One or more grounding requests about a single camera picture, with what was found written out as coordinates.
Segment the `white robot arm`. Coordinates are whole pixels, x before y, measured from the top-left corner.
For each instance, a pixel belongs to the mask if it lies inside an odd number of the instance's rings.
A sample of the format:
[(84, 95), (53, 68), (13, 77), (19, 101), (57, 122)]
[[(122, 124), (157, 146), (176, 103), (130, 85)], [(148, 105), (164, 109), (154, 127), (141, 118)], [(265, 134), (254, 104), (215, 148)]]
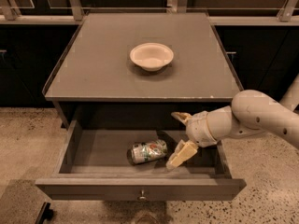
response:
[(243, 90), (232, 102), (210, 112), (194, 115), (174, 112), (172, 117), (186, 127), (188, 140), (178, 143), (166, 163), (173, 170), (197, 153), (200, 147), (210, 147), (225, 138), (255, 137), (265, 132), (281, 137), (294, 147), (299, 147), (299, 76), (277, 102), (256, 90)]

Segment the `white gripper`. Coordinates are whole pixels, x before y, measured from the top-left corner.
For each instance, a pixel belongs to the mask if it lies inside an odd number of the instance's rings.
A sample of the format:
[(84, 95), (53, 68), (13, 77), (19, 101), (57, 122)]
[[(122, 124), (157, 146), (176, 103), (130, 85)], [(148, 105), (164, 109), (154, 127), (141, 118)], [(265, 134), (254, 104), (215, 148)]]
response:
[(197, 153), (198, 147), (210, 147), (217, 144), (207, 125), (207, 112), (203, 111), (191, 115), (186, 112), (172, 112), (171, 116), (186, 124), (188, 141), (180, 140), (175, 151), (169, 157), (166, 168), (171, 171)]

